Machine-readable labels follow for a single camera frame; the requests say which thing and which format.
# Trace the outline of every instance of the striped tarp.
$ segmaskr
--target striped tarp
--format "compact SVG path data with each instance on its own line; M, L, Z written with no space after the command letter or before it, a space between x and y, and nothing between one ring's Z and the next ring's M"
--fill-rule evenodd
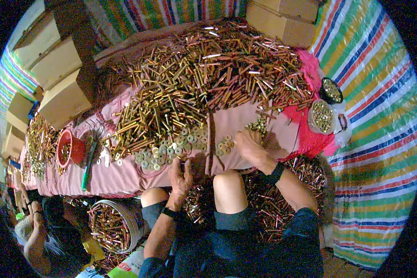
M29 100L35 101L32 96L39 86L34 76L24 70L17 56L5 47L0 59L0 137L3 138L6 130L6 112L12 98L16 93L22 94Z
M417 191L417 80L376 0L331 0L310 49L343 91L353 135L328 157L335 174L334 253L378 268Z
M174 24L245 15L246 0L85 0L102 48Z

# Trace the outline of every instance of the black watch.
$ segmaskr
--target black watch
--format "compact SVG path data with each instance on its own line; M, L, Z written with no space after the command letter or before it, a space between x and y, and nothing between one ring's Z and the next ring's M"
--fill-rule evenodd
M177 212L177 211L172 211L171 209L169 209L169 208L167 208L167 207L164 207L164 208L161 210L161 213L162 213L162 214L165 214L165 215L168 215L169 217L173 218L173 220L176 220L176 219L178 218L178 216L179 216L179 212Z
M275 185L281 178L281 174L284 171L284 164L282 162L278 162L275 169L272 171L272 174L266 175L265 181L267 184L273 186Z

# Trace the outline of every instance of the black container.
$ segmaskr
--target black container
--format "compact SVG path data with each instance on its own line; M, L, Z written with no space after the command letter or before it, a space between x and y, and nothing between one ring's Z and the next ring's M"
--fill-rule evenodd
M323 86L324 85L324 80L330 80L335 85L338 92L340 93L340 101L335 101L332 97L329 97L329 95L327 94L327 92L326 92L326 90L324 89L324 86ZM337 83L335 83L330 78L323 77L323 79L321 80L320 98L324 99L330 105L337 104L337 103L342 103L343 102L343 93L341 92L340 87L337 85Z

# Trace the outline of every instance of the red bucket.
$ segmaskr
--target red bucket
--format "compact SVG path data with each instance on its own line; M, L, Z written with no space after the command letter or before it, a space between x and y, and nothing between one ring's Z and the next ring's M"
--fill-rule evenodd
M68 159L65 161L62 154L63 145L71 143ZM80 164L85 157L85 143L74 136L71 130L66 129L60 135L59 143L57 144L57 160L62 168L67 167L74 162Z

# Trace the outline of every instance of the floor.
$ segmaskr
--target floor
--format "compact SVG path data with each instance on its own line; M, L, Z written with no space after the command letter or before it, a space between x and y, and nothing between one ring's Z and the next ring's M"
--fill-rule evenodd
M334 257L332 252L322 250L324 278L368 278L373 272L364 270L343 259Z

